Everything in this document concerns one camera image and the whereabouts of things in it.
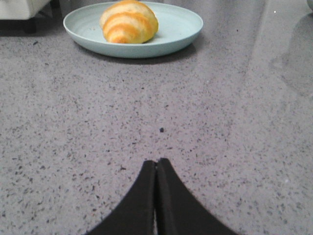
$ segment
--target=golden-brown crust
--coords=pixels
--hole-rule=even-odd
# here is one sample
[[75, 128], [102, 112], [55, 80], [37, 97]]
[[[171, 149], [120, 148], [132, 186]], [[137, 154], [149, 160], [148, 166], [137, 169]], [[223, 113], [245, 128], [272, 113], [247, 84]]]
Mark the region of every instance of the golden-brown crust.
[[103, 12], [99, 23], [111, 43], [143, 43], [158, 30], [153, 11], [136, 0], [115, 3]]

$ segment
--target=white furniture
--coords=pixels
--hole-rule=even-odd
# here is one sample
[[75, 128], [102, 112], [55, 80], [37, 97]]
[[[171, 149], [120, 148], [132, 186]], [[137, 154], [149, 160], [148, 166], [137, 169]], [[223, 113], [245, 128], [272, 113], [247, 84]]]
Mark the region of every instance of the white furniture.
[[0, 20], [28, 20], [50, 0], [0, 0]]

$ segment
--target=bread roll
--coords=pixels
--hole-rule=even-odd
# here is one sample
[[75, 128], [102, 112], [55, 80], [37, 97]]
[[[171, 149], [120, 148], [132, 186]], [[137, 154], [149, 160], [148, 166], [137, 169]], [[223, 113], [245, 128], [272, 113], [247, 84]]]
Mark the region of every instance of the bread roll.
[[158, 30], [153, 11], [136, 0], [115, 3], [103, 12], [99, 23], [110, 43], [144, 43]]

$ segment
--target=croissant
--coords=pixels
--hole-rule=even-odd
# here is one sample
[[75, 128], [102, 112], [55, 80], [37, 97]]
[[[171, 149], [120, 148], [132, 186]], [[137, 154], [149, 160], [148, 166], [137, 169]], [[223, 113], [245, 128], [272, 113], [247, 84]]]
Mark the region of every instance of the croissant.
[[144, 43], [158, 30], [153, 11], [136, 0], [115, 3], [103, 12], [99, 23], [104, 38], [110, 43]]

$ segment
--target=speckled countertop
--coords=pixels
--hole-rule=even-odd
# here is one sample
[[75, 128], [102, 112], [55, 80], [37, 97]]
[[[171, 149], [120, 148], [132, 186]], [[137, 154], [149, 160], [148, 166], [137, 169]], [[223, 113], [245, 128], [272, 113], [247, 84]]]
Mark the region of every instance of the speckled countertop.
[[33, 35], [0, 31], [0, 234], [82, 235], [145, 159], [166, 157], [239, 234], [312, 235], [306, 1], [161, 1], [204, 27], [184, 50], [147, 60], [75, 44], [63, 17], [95, 2], [46, 7]]

